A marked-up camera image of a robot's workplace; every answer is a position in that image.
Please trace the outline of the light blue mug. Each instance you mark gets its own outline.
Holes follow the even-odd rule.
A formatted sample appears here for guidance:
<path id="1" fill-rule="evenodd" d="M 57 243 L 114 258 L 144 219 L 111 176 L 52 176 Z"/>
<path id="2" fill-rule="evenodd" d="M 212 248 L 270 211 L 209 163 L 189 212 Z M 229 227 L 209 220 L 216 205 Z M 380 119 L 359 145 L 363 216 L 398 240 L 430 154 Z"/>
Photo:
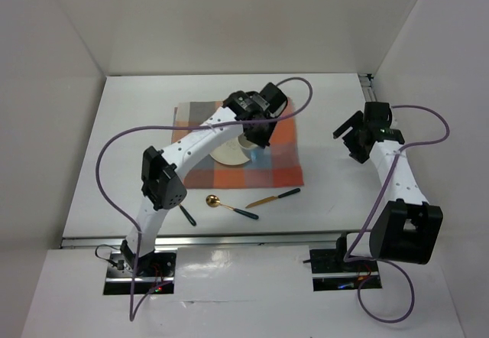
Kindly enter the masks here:
<path id="1" fill-rule="evenodd" d="M 247 140 L 244 135 L 238 136 L 238 144 L 244 156 L 251 162 L 256 162 L 264 153 L 264 149 Z"/>

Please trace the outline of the checkered orange blue cloth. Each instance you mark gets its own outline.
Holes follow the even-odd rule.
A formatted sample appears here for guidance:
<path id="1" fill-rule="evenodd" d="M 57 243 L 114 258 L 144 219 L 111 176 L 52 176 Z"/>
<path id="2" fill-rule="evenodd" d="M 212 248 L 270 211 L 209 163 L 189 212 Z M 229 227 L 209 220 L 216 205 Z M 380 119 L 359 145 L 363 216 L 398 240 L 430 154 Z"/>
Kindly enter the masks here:
<path id="1" fill-rule="evenodd" d="M 277 123 L 270 145 L 256 162 L 226 166 L 208 155 L 186 175 L 184 184 L 189 189 L 225 190 L 302 186 L 295 119 Z"/>

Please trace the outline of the cream ceramic plate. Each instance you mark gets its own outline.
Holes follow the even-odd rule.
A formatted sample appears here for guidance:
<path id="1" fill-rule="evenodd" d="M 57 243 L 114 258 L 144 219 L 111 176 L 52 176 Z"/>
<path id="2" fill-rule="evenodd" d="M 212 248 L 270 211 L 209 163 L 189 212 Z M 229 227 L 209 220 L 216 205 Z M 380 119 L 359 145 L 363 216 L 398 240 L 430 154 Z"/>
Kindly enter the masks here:
<path id="1" fill-rule="evenodd" d="M 211 152 L 212 159 L 226 166 L 238 166 L 251 160 L 251 151 L 256 145 L 244 136 L 233 138 Z"/>

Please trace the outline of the gold fork green handle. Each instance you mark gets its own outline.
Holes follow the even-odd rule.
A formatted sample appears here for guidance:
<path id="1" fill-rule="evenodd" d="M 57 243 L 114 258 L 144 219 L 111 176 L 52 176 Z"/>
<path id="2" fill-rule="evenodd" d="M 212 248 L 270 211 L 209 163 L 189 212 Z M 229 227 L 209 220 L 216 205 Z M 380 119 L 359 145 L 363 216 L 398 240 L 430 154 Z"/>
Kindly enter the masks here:
<path id="1" fill-rule="evenodd" d="M 179 208 L 180 208 L 181 212 L 183 213 L 183 215 L 188 220 L 188 222 L 192 226 L 197 226 L 197 222 L 195 221 L 195 219 L 192 217 L 192 215 L 188 212 L 188 210 L 182 204 L 179 205 Z"/>

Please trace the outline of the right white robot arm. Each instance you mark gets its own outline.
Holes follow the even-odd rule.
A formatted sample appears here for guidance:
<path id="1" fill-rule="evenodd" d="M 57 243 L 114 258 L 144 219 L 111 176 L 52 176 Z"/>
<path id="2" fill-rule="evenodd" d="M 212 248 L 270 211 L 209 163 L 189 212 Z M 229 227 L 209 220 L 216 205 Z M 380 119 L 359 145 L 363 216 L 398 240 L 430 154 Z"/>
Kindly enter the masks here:
<path id="1" fill-rule="evenodd" d="M 387 102 L 367 102 L 333 133 L 341 138 L 349 155 L 360 164 L 371 161 L 382 183 L 371 211 L 352 244 L 333 253 L 333 261 L 343 271 L 359 261 L 355 248 L 363 235 L 369 235 L 370 258 L 389 262 L 425 265 L 432 256 L 443 221 L 439 206 L 432 205 L 420 190 L 406 156 L 406 150 L 434 145 L 450 135 L 449 124 L 438 140 L 407 143 L 400 130 L 392 128 L 393 106 Z"/>

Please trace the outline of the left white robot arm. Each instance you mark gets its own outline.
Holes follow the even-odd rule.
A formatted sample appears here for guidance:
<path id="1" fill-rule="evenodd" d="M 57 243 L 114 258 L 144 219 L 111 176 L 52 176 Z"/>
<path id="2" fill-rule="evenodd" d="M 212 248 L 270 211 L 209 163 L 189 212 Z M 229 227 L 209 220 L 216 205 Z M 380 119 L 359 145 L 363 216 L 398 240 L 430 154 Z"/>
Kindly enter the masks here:
<path id="1" fill-rule="evenodd" d="M 278 86 L 268 83 L 259 93 L 237 91 L 195 130 L 173 144 L 157 150 L 150 146 L 143 153 L 143 202 L 137 226 L 121 245 L 123 265 L 134 276 L 144 275 L 151 266 L 157 234 L 169 210 L 186 197 L 186 175 L 220 145 L 243 135 L 260 148 L 270 137 L 288 104 Z"/>

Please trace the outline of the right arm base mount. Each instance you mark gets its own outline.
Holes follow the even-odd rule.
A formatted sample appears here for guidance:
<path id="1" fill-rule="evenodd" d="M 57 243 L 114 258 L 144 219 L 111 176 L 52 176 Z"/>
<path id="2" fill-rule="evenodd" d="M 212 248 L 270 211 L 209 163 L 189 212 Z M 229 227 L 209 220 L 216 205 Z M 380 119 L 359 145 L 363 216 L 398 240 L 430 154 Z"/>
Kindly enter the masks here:
<path id="1" fill-rule="evenodd" d="M 350 291 L 361 284 L 365 289 L 382 288 L 379 268 L 373 261 L 345 263 L 347 233 L 342 233 L 334 248 L 310 249 L 303 264 L 309 265 L 312 272 L 314 291 Z"/>

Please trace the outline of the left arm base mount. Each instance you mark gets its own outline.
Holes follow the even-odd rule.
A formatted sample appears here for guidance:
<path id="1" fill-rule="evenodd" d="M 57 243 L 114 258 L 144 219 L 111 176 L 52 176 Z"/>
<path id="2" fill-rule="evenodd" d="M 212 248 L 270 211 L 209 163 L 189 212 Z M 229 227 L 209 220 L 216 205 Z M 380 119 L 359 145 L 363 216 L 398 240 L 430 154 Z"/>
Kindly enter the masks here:
<path id="1" fill-rule="evenodd" d="M 101 244 L 94 251 L 96 258 L 107 264 L 103 294 L 106 296 L 129 295 L 132 268 L 122 253 L 113 245 Z M 153 289 L 153 294 L 173 294 L 176 268 L 176 249 L 157 250 L 148 266 L 136 272 L 134 293 L 144 295 Z"/>

